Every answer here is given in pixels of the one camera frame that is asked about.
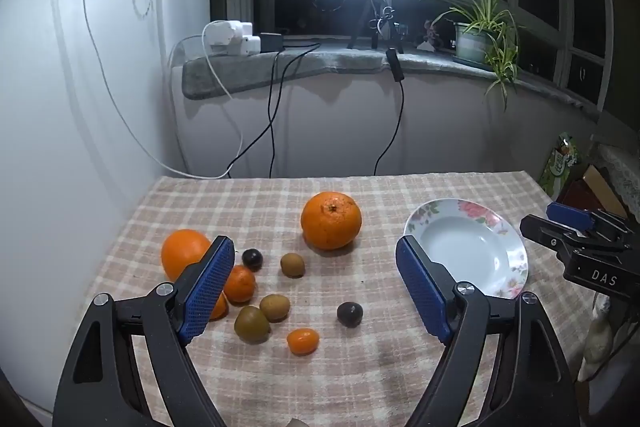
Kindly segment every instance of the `screw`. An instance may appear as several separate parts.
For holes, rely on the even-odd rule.
[[[98,293],[94,297],[94,304],[96,306],[102,306],[103,304],[107,304],[109,302],[109,296],[106,293]]]
[[[156,288],[156,293],[161,296],[169,295],[172,291],[174,291],[174,285],[168,282],[163,282]]]
[[[475,289],[470,282],[458,283],[458,291],[462,293],[462,295],[471,295]]]
[[[522,294],[522,300],[527,304],[535,304],[536,302],[538,302],[538,298],[536,297],[536,295],[531,292],[524,292]]]

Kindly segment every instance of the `tangerine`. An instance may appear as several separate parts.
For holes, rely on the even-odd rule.
[[[287,344],[294,355],[308,355],[316,350],[320,343],[320,335],[311,328],[293,330],[287,335]]]
[[[213,306],[213,311],[211,312],[211,317],[209,320],[219,319],[226,313],[228,310],[228,304],[226,304],[225,294],[224,292],[220,292],[220,297],[218,297],[218,301],[216,305]]]
[[[254,296],[255,275],[246,266],[240,264],[233,267],[226,280],[224,292],[231,302],[247,302]]]

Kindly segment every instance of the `potted plant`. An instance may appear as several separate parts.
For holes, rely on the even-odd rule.
[[[438,15],[431,24],[434,25],[450,13],[462,15],[467,22],[454,23],[456,26],[456,57],[487,64],[487,53],[494,47],[492,40],[500,41],[504,37],[502,32],[510,27],[510,23],[511,27],[516,27],[511,12],[507,9],[500,10],[498,1],[470,0],[470,9],[459,5],[452,6],[446,12]]]
[[[500,29],[498,34],[502,35],[501,39],[494,38],[489,34],[489,38],[492,42],[492,48],[486,54],[486,61],[495,73],[496,79],[485,91],[484,95],[487,96],[495,86],[500,86],[502,92],[502,101],[504,103],[504,110],[507,110],[507,85],[510,84],[513,90],[516,89],[515,80],[518,76],[518,66],[516,65],[516,58],[518,57],[518,42],[516,29],[509,30],[504,23],[504,27]]]

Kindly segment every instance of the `blue gripper pad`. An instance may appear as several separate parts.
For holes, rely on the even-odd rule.
[[[561,203],[549,203],[546,208],[546,217],[580,232],[593,228],[593,219],[586,210],[578,210]]]
[[[445,300],[406,240],[396,245],[396,266],[427,331],[447,344],[453,333],[447,322]]]
[[[178,338],[183,346],[189,344],[193,337],[201,335],[207,327],[213,307],[234,267],[235,259],[233,241],[225,237],[184,302],[184,319],[178,330]]]

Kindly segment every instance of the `table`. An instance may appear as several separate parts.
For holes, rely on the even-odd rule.
[[[300,211],[321,190],[338,190],[359,204],[363,226],[339,255],[313,252],[300,233]],[[523,216],[544,215],[550,201],[525,172],[414,174],[362,178],[191,181],[161,178],[133,213],[86,294],[116,299],[145,295],[164,280],[159,251],[175,229],[192,228],[210,239],[228,235],[236,250],[264,254],[257,273],[256,305],[270,293],[287,295],[289,317],[273,325],[260,345],[233,331],[240,308],[210,323],[188,351],[204,387],[229,427],[284,427],[296,417],[313,427],[404,426],[422,396],[443,346],[427,334],[396,269],[394,249],[404,222],[419,204],[443,197],[477,201],[517,229]],[[525,241],[526,289],[537,293],[569,360],[579,363],[590,323],[593,293],[562,278],[550,250]],[[300,253],[306,275],[280,272],[280,256]],[[236,253],[236,263],[240,263]],[[360,302],[364,319],[347,330],[335,319],[343,301]],[[287,333],[319,331],[318,350],[294,357]],[[140,377],[156,419],[169,422],[144,342],[136,340]],[[497,339],[487,340],[463,423],[477,417],[493,365]]]

